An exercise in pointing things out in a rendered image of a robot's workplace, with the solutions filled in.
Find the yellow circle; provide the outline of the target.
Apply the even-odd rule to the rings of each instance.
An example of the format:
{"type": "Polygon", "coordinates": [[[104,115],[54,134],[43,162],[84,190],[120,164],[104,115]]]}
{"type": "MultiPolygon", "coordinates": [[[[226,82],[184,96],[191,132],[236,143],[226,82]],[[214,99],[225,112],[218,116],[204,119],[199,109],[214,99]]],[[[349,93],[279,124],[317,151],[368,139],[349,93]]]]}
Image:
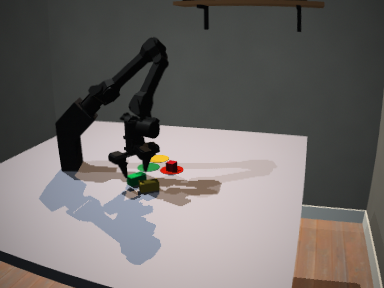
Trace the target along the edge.
{"type": "Polygon", "coordinates": [[[160,163],[160,162],[165,162],[169,160],[169,157],[168,156],[165,156],[165,155],[155,155],[151,158],[150,162],[154,162],[154,163],[160,163]]]}

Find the red cube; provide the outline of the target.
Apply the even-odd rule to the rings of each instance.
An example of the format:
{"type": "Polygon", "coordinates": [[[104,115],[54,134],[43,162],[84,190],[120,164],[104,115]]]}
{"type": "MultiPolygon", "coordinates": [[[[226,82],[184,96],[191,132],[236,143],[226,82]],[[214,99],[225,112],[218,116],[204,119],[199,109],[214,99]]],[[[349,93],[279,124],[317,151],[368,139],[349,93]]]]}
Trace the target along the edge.
{"type": "Polygon", "coordinates": [[[177,161],[170,160],[166,162],[166,171],[174,172],[175,170],[177,170],[177,161]]]}

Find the yellow block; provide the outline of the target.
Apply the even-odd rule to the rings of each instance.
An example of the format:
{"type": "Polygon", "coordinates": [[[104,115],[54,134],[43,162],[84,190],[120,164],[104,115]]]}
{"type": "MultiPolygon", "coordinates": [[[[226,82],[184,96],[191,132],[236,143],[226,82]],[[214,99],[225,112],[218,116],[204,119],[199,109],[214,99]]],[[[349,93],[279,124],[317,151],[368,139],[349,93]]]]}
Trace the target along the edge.
{"type": "Polygon", "coordinates": [[[139,181],[139,190],[141,193],[160,190],[157,178],[139,181]]]}

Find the green circle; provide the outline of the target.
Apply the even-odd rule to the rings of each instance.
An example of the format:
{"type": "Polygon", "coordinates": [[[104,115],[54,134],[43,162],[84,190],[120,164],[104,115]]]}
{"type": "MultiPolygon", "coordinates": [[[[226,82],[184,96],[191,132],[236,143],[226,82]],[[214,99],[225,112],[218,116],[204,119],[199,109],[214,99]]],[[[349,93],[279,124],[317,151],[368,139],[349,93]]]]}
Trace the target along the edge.
{"type": "MultiPolygon", "coordinates": [[[[157,169],[159,169],[159,168],[160,168],[160,166],[159,166],[158,164],[155,164],[155,163],[149,163],[147,172],[149,172],[149,171],[155,171],[155,170],[157,170],[157,169]]],[[[137,169],[140,170],[140,171],[144,171],[144,170],[143,170],[143,167],[142,167],[142,164],[139,165],[139,166],[137,167],[137,169]]]]}

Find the green block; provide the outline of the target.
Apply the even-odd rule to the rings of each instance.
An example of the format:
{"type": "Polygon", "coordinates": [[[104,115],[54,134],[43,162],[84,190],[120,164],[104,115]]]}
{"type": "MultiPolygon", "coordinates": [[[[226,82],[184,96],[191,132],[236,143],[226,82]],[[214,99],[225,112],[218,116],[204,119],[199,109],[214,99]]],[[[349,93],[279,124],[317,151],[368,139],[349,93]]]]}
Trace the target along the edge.
{"type": "Polygon", "coordinates": [[[128,175],[127,184],[131,187],[139,185],[139,180],[147,180],[146,173],[140,171],[131,175],[128,175]]]}

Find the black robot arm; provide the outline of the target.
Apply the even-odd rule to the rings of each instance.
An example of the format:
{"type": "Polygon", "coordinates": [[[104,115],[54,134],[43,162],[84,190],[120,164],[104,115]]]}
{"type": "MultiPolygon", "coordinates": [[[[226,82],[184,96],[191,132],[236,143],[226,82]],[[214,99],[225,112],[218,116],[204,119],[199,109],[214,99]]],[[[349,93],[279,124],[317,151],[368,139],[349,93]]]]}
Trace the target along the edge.
{"type": "MultiPolygon", "coordinates": [[[[150,37],[142,45],[140,53],[112,79],[104,80],[100,83],[101,85],[90,86],[88,90],[89,94],[82,102],[79,102],[80,106],[87,114],[95,115],[102,104],[106,106],[107,104],[114,102],[116,98],[120,96],[120,88],[129,79],[131,79],[147,63],[154,61],[140,91],[133,96],[129,103],[130,111],[140,117],[140,119],[137,116],[124,113],[123,116],[120,117],[120,120],[124,121],[125,135],[140,135],[155,139],[160,133],[160,120],[154,117],[147,117],[151,117],[154,92],[165,68],[169,65],[168,61],[163,57],[166,59],[168,58],[166,47],[156,37],[150,37]],[[140,113],[140,111],[142,112],[140,113]]],[[[130,153],[135,153],[140,160],[151,158],[152,153],[155,153],[156,151],[155,142],[150,142],[148,144],[145,143],[143,138],[141,138],[141,141],[139,142],[136,142],[136,140],[133,141],[134,142],[132,142],[130,146],[130,153]]]]}

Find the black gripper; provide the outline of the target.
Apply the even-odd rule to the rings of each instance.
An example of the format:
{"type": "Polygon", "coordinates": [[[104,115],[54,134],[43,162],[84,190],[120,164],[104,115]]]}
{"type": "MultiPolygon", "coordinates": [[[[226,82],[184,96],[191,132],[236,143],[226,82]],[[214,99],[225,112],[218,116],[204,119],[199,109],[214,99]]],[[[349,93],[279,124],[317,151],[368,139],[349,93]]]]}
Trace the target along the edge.
{"type": "MultiPolygon", "coordinates": [[[[144,139],[144,136],[140,136],[140,135],[135,135],[135,136],[125,135],[125,136],[123,136],[123,139],[125,139],[125,141],[126,141],[126,147],[124,147],[124,150],[126,150],[126,152],[121,153],[119,151],[115,151],[115,152],[109,153],[109,155],[108,155],[108,160],[110,162],[112,162],[118,166],[119,166],[119,164],[122,165],[122,166],[119,166],[119,168],[121,169],[121,171],[122,171],[122,173],[126,179],[128,178],[128,173],[127,173],[128,162],[125,162],[126,158],[129,156],[136,155],[136,154],[130,153],[131,143],[134,142],[133,140],[136,140],[136,142],[139,142],[139,141],[141,141],[141,138],[144,139]]],[[[159,152],[160,152],[160,147],[158,144],[156,144],[156,151],[155,151],[155,153],[152,153],[151,158],[153,156],[155,156],[156,153],[159,153],[159,152]]],[[[142,160],[144,172],[147,172],[151,158],[146,158],[146,159],[142,160]]]]}

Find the red circle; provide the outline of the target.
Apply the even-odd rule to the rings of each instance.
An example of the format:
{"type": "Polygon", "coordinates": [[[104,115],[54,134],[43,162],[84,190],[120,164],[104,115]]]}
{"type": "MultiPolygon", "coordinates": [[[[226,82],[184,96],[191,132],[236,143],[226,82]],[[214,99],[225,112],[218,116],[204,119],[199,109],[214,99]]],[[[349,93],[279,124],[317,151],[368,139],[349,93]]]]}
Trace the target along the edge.
{"type": "Polygon", "coordinates": [[[183,168],[180,167],[180,166],[177,166],[177,170],[175,170],[174,172],[171,172],[171,171],[166,171],[166,166],[161,168],[160,171],[164,174],[178,174],[178,173],[181,173],[183,171],[183,168]]]}

